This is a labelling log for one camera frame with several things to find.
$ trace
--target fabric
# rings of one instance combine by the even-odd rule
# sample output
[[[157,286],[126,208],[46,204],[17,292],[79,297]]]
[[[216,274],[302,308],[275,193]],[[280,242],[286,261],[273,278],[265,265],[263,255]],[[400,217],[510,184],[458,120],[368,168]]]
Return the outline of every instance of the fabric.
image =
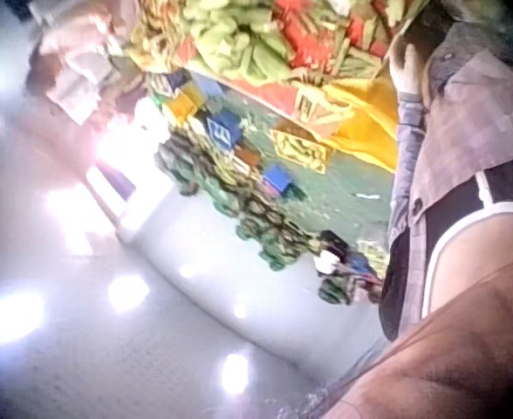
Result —
[[[469,26],[455,24],[430,59],[434,96],[409,193],[410,250],[400,333],[421,320],[426,211],[475,173],[513,161],[513,71],[483,43],[464,42]],[[477,33],[479,28],[471,29]]]
[[[485,174],[494,202],[513,202],[513,161],[490,168],[485,171]],[[442,235],[450,227],[465,216],[483,208],[478,192],[477,183],[472,177],[449,191],[425,212],[427,263]],[[389,340],[395,340],[399,334],[400,317],[407,288],[409,234],[410,230],[406,228],[391,246],[390,263],[379,308],[380,324]]]
[[[323,86],[337,102],[353,107],[354,115],[338,132],[321,142],[394,173],[398,161],[396,92],[386,77],[343,79]]]
[[[414,180],[415,165],[420,153],[421,143],[425,137],[423,121],[424,107],[421,97],[401,93],[398,111],[398,171],[394,175],[393,192],[390,202],[390,219],[388,221],[388,245],[407,228],[407,208],[409,192]]]

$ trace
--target bright light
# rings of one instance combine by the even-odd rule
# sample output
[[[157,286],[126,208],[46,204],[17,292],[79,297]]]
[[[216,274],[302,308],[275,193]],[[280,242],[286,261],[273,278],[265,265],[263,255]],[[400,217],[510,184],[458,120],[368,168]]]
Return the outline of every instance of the bright light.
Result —
[[[149,293],[148,285],[136,275],[117,277],[109,285],[109,300],[118,312],[135,308]]]
[[[88,172],[85,174],[85,178],[112,213],[115,216],[121,216],[125,211],[127,203],[122,196],[113,189],[111,183],[109,183],[99,169],[95,167],[89,168]]]
[[[231,395],[240,395],[249,383],[249,363],[240,354],[228,355],[223,364],[222,386]]]
[[[179,268],[179,273],[185,279],[191,279],[196,275],[196,268],[190,264],[184,264]]]
[[[380,199],[380,195],[377,195],[377,194],[374,194],[374,195],[368,195],[368,194],[354,194],[354,196],[356,198],[361,198],[361,199]]]
[[[0,299],[0,343],[24,337],[41,326],[44,301],[34,294],[16,294]]]
[[[120,220],[120,225],[129,232],[138,231],[173,188],[171,178],[162,172],[160,174],[153,178],[151,188],[138,188],[129,198],[127,212]]]
[[[247,315],[247,307],[243,304],[235,304],[233,306],[233,313],[238,319],[243,320]]]
[[[93,248],[86,233],[108,236],[113,226],[103,214],[85,185],[51,190],[47,208],[58,219],[65,233],[66,247],[73,255],[91,256]]]

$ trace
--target person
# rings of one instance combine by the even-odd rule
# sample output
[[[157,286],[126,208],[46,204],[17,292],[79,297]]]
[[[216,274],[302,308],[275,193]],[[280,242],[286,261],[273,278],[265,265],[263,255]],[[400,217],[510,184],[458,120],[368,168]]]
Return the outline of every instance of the person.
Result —
[[[393,344],[305,417],[513,417],[513,39],[458,23],[423,77],[402,37],[389,59],[400,154],[380,320]]]
[[[34,96],[46,95],[67,66],[83,73],[91,82],[99,82],[81,57],[89,55],[91,64],[92,53],[128,40],[139,13],[137,0],[83,2],[64,13],[57,26],[44,31],[31,52],[26,90]]]

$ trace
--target ceiling light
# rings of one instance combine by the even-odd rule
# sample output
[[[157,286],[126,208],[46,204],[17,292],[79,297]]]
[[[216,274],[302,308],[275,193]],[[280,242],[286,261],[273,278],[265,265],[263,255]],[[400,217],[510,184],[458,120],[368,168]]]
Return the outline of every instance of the ceiling light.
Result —
[[[0,299],[0,343],[24,337],[41,326],[44,301],[34,294],[15,294]]]
[[[222,369],[223,389],[231,395],[240,395],[249,383],[249,362],[240,354],[230,354]]]
[[[136,275],[117,277],[109,285],[109,300],[117,312],[135,308],[149,293],[148,285]]]

